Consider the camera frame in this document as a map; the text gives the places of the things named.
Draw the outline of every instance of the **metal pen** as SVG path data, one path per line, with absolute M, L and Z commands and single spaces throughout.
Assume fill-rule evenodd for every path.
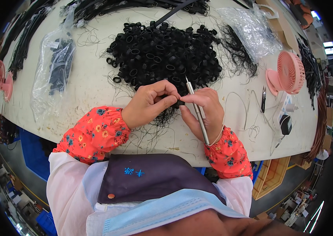
M 188 87 L 189 93 L 190 94 L 194 94 L 194 89 L 192 88 L 192 85 L 189 82 L 189 80 L 188 80 L 187 77 L 186 77 L 186 81 L 187 81 L 186 86 Z M 205 140 L 205 144 L 206 145 L 210 145 L 210 141 L 208 140 L 208 136 L 207 136 L 207 131 L 206 131 L 206 128 L 205 128 L 205 124 L 203 123 L 203 117 L 202 117 L 201 109 L 195 103 L 193 103 L 193 106 L 194 106 L 195 113 L 197 114 L 199 124 L 201 126 L 201 130 L 202 130 L 202 134 L 203 134 L 203 139 Z

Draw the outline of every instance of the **white table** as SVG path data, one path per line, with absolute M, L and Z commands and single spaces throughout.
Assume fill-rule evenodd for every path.
M 54 31 L 63 20 L 59 16 L 59 8 L 69 1 L 62 0 L 57 3 L 55 9 L 49 13 L 35 32 L 29 45 L 28 58 L 24 61 L 23 70 L 17 74 L 12 98 L 8 103 L 4 101 L 3 93 L 0 92 L 0 112 L 2 115 L 19 127 L 56 143 L 60 141 L 65 131 L 73 127 L 92 107 L 102 105 L 125 107 L 127 105 L 130 101 L 128 95 L 131 95 L 131 92 L 126 87 L 115 89 L 107 78 L 107 75 L 117 74 L 119 68 L 112 68 L 106 63 L 105 58 L 100 58 L 100 54 L 113 41 L 113 35 L 122 32 L 123 23 L 128 21 L 149 23 L 149 21 L 157 20 L 169 12 L 169 10 L 160 7 L 123 9 L 118 13 L 91 20 L 86 29 L 75 28 L 72 37 L 77 43 L 77 49 L 67 85 L 67 93 L 65 93 L 69 102 L 63 104 L 58 117 L 35 122 L 29 101 L 40 53 L 40 42 L 47 33 Z M 215 9 L 229 6 L 239 7 L 235 2 L 225 0 L 215 0 L 208 4 L 211 7 L 211 17 L 191 15 L 179 11 L 168 21 L 180 29 L 192 26 L 196 30 L 200 24 L 204 24 L 208 28 L 218 30 L 216 22 L 220 23 L 221 19 Z M 4 58 L 6 68 L 9 67 L 16 43 L 17 41 L 12 42 L 8 54 Z M 258 103 L 261 104 L 262 87 L 266 86 L 265 69 L 276 70 L 277 56 L 278 54 L 264 57 L 259 67 L 259 76 L 251 79 L 248 84 L 245 84 L 248 82 L 246 75 L 242 74 L 230 78 L 229 73 L 226 72 L 223 80 L 213 86 L 219 94 L 220 102 L 225 107 L 225 125 L 237 134 L 251 161 L 282 158 L 309 151 L 315 137 L 317 109 L 312 110 L 308 88 L 304 85 L 300 93 L 293 96 L 293 102 L 299 104 L 300 107 L 299 110 L 291 114 L 294 125 L 292 132 L 274 150 L 276 136 L 269 125 L 265 123 L 252 90 L 255 91 Z M 267 119 L 270 119 L 275 112 L 274 106 L 277 100 L 279 98 L 275 99 L 267 89 L 265 112 Z M 243 102 L 248 110 L 247 116 Z M 257 136 L 256 131 L 250 130 L 254 126 L 259 128 Z M 148 125 L 145 126 L 145 129 L 152 133 L 155 127 Z M 210 166 L 203 152 L 203 144 L 197 141 L 182 121 L 181 116 L 177 116 L 176 120 L 159 134 L 157 139 L 149 141 L 154 136 L 144 135 L 139 131 L 132 132 L 130 140 L 114 150 L 113 153 L 172 153 L 185 158 L 194 167 Z

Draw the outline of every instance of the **floral pattern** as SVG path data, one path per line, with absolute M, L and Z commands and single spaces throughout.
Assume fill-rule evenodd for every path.
M 205 154 L 221 179 L 241 176 L 249 176 L 253 179 L 247 152 L 230 128 L 224 126 L 223 135 L 219 142 L 211 147 L 205 145 Z
M 53 152 L 66 152 L 76 160 L 92 164 L 128 140 L 130 129 L 122 120 L 121 108 L 96 107 L 69 129 Z
M 66 152 L 86 164 L 103 161 L 105 153 L 128 140 L 130 129 L 121 112 L 121 108 L 108 106 L 93 108 L 64 134 L 53 152 Z M 219 142 L 205 145 L 205 154 L 220 178 L 253 178 L 247 152 L 230 128 L 224 127 Z

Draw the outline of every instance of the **sticker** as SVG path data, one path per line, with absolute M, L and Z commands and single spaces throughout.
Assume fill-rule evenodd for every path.
M 59 42 L 50 42 L 50 41 L 48 41 L 46 43 L 46 47 L 58 48 L 58 46 L 59 46 Z

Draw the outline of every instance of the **clear plastic bag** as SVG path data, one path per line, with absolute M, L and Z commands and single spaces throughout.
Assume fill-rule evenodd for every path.
M 35 121 L 59 114 L 76 49 L 71 37 L 74 12 L 70 11 L 64 23 L 41 41 L 30 100 Z
M 250 58 L 258 63 L 260 58 L 283 49 L 282 42 L 273 33 L 265 12 L 253 4 L 253 11 L 224 7 L 216 10 L 241 40 Z

